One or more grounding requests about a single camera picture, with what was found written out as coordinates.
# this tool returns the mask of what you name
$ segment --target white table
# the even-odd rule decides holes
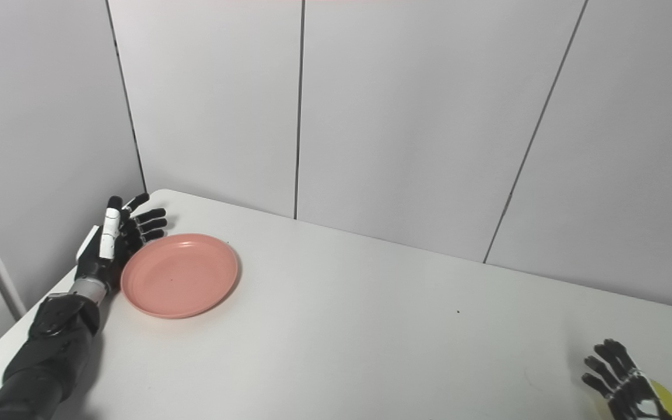
[[[238,287],[183,320],[118,295],[56,418],[597,419],[579,376],[607,337],[672,391],[670,306],[175,191],[148,205],[229,242]],[[0,378],[33,316],[0,339]]]

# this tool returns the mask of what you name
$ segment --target white thumb segment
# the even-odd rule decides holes
[[[103,232],[100,237],[100,258],[112,260],[118,229],[121,224],[121,212],[115,208],[105,209],[105,221],[103,222]]]

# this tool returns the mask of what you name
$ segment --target yellow object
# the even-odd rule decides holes
[[[650,380],[650,382],[655,389],[655,393],[658,394],[658,398],[660,398],[663,408],[668,414],[672,415],[672,394],[664,386],[660,385],[660,383],[654,380]]]

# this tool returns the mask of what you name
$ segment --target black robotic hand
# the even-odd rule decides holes
[[[122,206],[120,197],[110,197],[103,226],[92,228],[77,253],[72,289],[38,306],[26,343],[5,369],[0,420],[48,420],[69,398],[100,327],[101,301],[118,289],[128,259],[165,235],[163,208],[131,217],[147,200],[149,194],[141,194]]]
[[[638,369],[624,345],[608,338],[594,350],[613,372],[595,356],[589,356],[584,364],[603,379],[587,373],[582,381],[608,401],[615,420],[672,420],[672,396]]]
[[[93,226],[77,252],[75,280],[94,279],[109,287],[118,287],[121,271],[134,253],[149,241],[165,235],[167,225],[164,208],[131,217],[131,213],[149,200],[139,194],[122,206],[121,197],[113,196],[105,210],[103,226]]]

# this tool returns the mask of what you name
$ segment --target pink plate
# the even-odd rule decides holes
[[[176,319],[212,308],[236,278],[237,258],[229,245],[205,234],[174,234],[131,257],[121,289],[139,311]]]

